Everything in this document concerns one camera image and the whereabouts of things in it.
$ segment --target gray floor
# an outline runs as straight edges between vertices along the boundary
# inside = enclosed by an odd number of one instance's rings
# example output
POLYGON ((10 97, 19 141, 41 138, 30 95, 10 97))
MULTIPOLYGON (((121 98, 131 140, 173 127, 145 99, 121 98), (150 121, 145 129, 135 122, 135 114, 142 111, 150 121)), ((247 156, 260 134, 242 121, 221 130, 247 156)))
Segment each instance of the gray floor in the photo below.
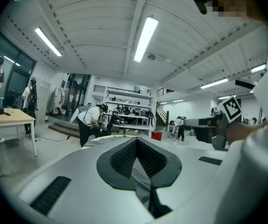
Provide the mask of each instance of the gray floor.
MULTIPOLYGON (((24 137, 24 126, 20 126, 19 131, 20 141, 16 139, 16 128, 14 126, 0 128, 0 136, 7 140, 0 144, 1 181, 13 192, 19 191, 23 184, 35 173, 39 173, 69 153, 81 149, 78 138, 70 137, 66 140, 67 136, 65 134, 48 129, 48 124, 44 124, 35 127, 37 140, 35 144, 38 153, 38 156, 35 157, 31 140, 24 137)), ((181 142, 179 140, 174 141, 168 136, 168 132, 163 132, 162 142, 170 145, 213 150, 212 145, 198 142, 195 137, 188 135, 188 131, 185 135, 186 141, 181 142)))

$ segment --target cardboard box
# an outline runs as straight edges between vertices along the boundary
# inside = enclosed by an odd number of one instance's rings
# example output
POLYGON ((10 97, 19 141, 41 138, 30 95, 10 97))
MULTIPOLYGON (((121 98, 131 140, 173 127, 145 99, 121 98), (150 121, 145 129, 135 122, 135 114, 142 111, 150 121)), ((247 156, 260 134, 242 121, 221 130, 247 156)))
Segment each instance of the cardboard box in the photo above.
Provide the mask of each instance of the cardboard box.
POLYGON ((121 134, 121 135, 124 134, 124 129, 122 129, 122 128, 119 129, 118 134, 121 134))
POLYGON ((138 136, 138 130, 129 130, 129 129, 127 129, 125 131, 125 135, 138 136))

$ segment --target wooden table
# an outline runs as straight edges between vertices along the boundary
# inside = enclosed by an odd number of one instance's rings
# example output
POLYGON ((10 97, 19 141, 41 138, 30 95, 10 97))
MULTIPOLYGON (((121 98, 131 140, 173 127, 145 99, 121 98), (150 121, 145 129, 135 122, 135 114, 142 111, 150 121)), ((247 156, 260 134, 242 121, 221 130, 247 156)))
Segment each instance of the wooden table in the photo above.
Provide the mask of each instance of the wooden table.
POLYGON ((19 128, 18 125, 23 124, 30 124, 31 125, 31 138, 32 144, 34 149, 34 155, 37 156, 36 146, 35 146, 35 139, 34 139, 34 121, 35 119, 30 117, 29 115, 25 114, 23 111, 18 109, 4 109, 4 112, 9 113, 11 116, 7 116, 5 114, 0 114, 0 126, 17 126, 17 137, 19 137, 19 128))

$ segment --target red bin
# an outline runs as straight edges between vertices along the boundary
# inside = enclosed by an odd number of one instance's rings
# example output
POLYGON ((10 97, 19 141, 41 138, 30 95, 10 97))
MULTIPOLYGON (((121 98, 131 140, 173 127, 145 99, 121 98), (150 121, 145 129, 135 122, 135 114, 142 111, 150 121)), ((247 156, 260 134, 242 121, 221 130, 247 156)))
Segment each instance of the red bin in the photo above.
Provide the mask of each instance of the red bin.
POLYGON ((161 141, 162 140, 162 132, 152 131, 151 138, 154 140, 161 141))

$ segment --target ceiling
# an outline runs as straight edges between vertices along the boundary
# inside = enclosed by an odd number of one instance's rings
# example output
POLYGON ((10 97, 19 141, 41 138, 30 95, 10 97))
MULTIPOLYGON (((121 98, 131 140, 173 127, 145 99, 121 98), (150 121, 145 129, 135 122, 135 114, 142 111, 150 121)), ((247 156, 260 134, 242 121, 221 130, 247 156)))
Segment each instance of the ceiling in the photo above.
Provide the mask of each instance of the ceiling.
POLYGON ((226 77, 249 79, 250 69, 265 63, 268 54, 265 26, 202 15, 193 0, 18 0, 2 14, 0 30, 59 72, 129 79, 185 94, 242 91, 233 81, 203 91, 199 87, 226 77), (137 44, 151 15, 159 24, 137 63, 137 44), (37 27, 61 57, 47 52, 37 27), (147 59, 149 53, 154 61, 147 59))

